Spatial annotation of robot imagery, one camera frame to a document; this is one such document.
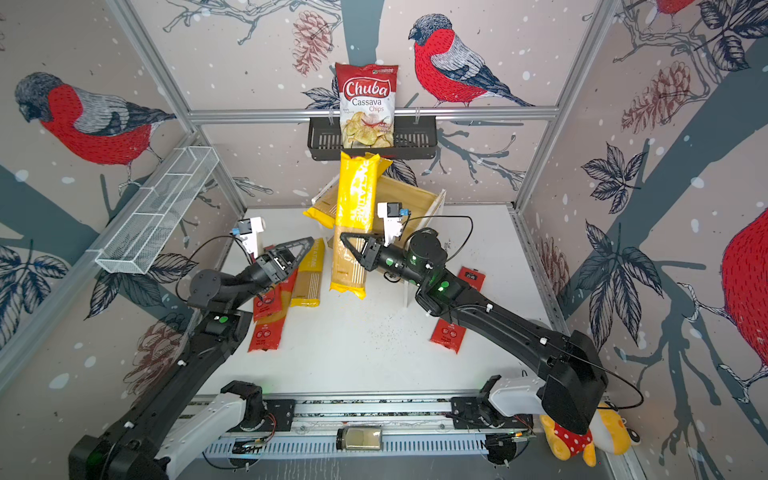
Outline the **yellow spaghetti bag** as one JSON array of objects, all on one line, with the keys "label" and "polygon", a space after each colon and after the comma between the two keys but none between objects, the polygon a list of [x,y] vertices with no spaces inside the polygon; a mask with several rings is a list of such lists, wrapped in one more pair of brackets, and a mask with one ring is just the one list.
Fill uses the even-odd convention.
[{"label": "yellow spaghetti bag", "polygon": [[350,157],[341,153],[330,283],[333,291],[349,292],[360,300],[366,297],[366,270],[344,245],[341,234],[373,231],[378,179],[391,164],[378,154]]},{"label": "yellow spaghetti bag", "polygon": [[337,192],[328,190],[313,198],[312,206],[303,215],[317,221],[321,226],[333,229],[336,221]]},{"label": "yellow spaghetti bag", "polygon": [[325,242],[322,238],[314,244],[299,265],[291,297],[292,307],[318,307],[325,259]]}]

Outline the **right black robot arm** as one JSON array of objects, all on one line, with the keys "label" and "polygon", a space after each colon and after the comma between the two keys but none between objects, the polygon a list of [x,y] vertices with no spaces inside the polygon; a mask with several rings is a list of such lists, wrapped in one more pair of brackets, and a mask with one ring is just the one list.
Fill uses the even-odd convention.
[{"label": "right black robot arm", "polygon": [[527,320],[489,300],[446,268],[448,254],[432,229],[416,232],[406,249],[373,234],[342,233],[340,242],[367,271],[381,269],[417,286],[428,314],[472,330],[529,367],[544,384],[535,392],[543,411],[584,435],[608,386],[593,341]]}]

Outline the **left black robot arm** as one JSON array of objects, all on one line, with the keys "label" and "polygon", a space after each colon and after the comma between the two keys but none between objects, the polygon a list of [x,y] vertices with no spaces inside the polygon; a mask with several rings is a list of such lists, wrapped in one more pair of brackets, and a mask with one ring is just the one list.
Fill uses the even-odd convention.
[{"label": "left black robot arm", "polygon": [[175,479],[224,432],[241,423],[259,425],[265,415],[261,388],[233,381],[213,406],[183,427],[174,426],[244,340],[253,315],[241,305],[288,280],[313,244],[311,237],[277,244],[237,275],[200,271],[190,284],[187,304],[199,309],[203,318],[176,364],[100,437],[85,435],[75,444],[68,456],[69,477]]}]

